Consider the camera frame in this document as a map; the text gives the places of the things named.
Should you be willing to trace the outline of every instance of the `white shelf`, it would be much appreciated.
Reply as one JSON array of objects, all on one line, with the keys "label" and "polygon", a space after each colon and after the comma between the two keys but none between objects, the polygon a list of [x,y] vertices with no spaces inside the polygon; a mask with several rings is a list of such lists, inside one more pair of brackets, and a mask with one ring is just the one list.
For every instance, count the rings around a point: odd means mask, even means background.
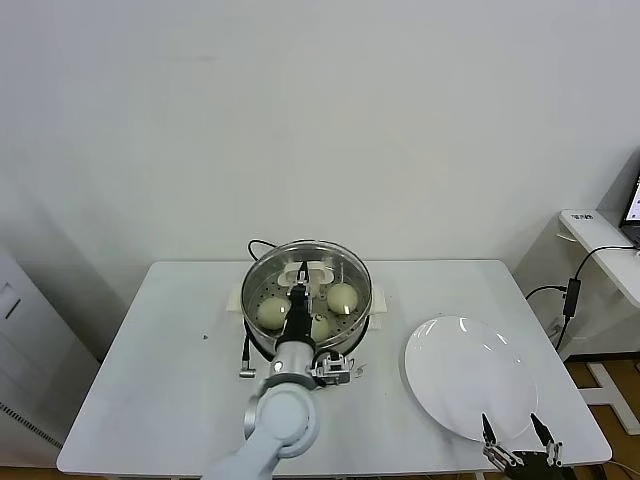
[{"label": "white shelf", "polygon": [[[609,245],[632,246],[617,225],[618,214],[597,210],[563,210],[560,222],[590,252]],[[629,302],[640,307],[640,257],[632,250],[602,250],[591,256]]]}]

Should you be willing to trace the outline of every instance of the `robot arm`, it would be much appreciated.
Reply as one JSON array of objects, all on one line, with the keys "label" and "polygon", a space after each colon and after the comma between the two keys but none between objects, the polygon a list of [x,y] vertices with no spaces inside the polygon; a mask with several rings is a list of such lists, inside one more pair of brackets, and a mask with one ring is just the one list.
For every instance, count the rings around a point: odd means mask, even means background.
[{"label": "robot arm", "polygon": [[218,461],[203,480],[267,480],[280,458],[306,452],[318,436],[317,410],[310,392],[281,383],[260,398],[255,429],[238,451]]},{"label": "robot arm", "polygon": [[310,393],[317,383],[311,375],[315,343],[307,262],[302,262],[289,300],[270,376],[245,413],[247,441],[219,460],[203,480],[270,479],[281,458],[302,455],[318,436],[317,409]]}]

